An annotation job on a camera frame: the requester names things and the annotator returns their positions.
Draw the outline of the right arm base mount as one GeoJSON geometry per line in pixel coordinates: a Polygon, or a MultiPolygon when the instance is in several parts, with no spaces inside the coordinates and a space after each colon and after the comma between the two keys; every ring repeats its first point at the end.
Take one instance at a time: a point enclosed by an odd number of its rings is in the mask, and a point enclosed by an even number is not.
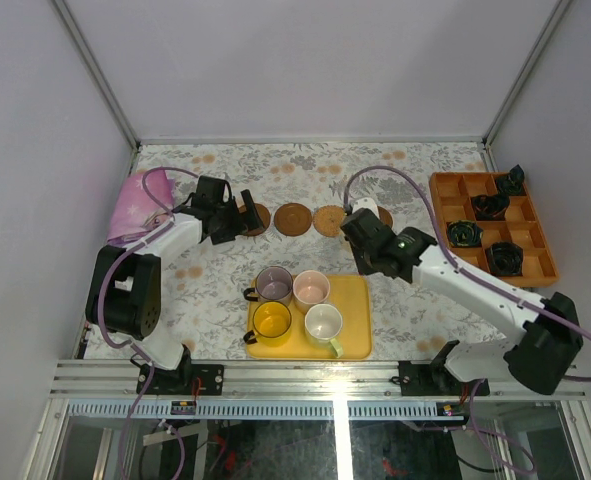
{"type": "Polygon", "coordinates": [[[471,394],[476,384],[476,381],[459,381],[443,366],[411,361],[399,361],[397,374],[389,382],[397,385],[403,396],[415,397],[461,397],[464,393],[471,394]]]}

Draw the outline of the woven rattan coaster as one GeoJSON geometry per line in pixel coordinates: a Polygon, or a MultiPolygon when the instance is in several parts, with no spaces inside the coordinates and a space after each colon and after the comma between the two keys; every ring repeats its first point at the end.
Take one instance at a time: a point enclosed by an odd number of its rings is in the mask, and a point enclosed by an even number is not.
{"type": "Polygon", "coordinates": [[[340,226],[345,216],[346,214],[340,206],[322,206],[313,215],[313,226],[319,234],[334,238],[341,233],[340,226]]]}

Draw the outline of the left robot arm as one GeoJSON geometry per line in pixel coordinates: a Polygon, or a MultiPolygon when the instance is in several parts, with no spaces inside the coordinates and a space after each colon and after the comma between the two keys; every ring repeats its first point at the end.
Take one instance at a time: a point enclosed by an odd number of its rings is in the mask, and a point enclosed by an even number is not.
{"type": "Polygon", "coordinates": [[[85,308],[114,349],[130,347],[160,370],[172,394],[187,392],[194,371],[188,349],[160,322],[162,273],[179,256],[206,241],[227,243],[264,227],[248,190],[202,175],[194,192],[176,204],[168,168],[130,177],[120,191],[107,244],[97,255],[85,308]]]}

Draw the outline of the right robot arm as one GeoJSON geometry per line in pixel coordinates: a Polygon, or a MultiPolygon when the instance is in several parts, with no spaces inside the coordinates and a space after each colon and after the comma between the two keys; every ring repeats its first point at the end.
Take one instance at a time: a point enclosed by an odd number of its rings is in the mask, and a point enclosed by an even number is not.
{"type": "Polygon", "coordinates": [[[448,258],[434,237],[414,227],[395,233],[371,200],[348,206],[340,229],[360,274],[382,274],[441,294],[503,334],[496,341],[449,342],[430,372],[438,392],[453,394],[481,379],[515,380],[541,395],[556,391],[583,346],[579,334],[549,317],[555,313],[577,321],[568,297],[546,299],[448,258]]]}

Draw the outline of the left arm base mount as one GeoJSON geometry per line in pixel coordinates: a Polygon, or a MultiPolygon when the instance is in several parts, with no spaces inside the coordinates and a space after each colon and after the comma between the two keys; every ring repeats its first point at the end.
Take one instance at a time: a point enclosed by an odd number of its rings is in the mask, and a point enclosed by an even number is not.
{"type": "Polygon", "coordinates": [[[225,366],[222,364],[192,364],[186,369],[164,370],[154,368],[152,380],[150,367],[142,365],[136,386],[137,393],[167,396],[221,396],[225,366]]]}

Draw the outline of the reddish brown wooden coaster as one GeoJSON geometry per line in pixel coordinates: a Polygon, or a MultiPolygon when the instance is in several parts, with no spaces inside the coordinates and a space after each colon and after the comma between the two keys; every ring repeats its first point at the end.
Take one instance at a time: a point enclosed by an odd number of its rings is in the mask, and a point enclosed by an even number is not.
{"type": "Polygon", "coordinates": [[[392,228],[393,227],[393,218],[392,215],[390,214],[390,212],[388,210],[386,210],[385,208],[379,206],[378,207],[378,214],[379,214],[379,219],[388,227],[392,228]]]}

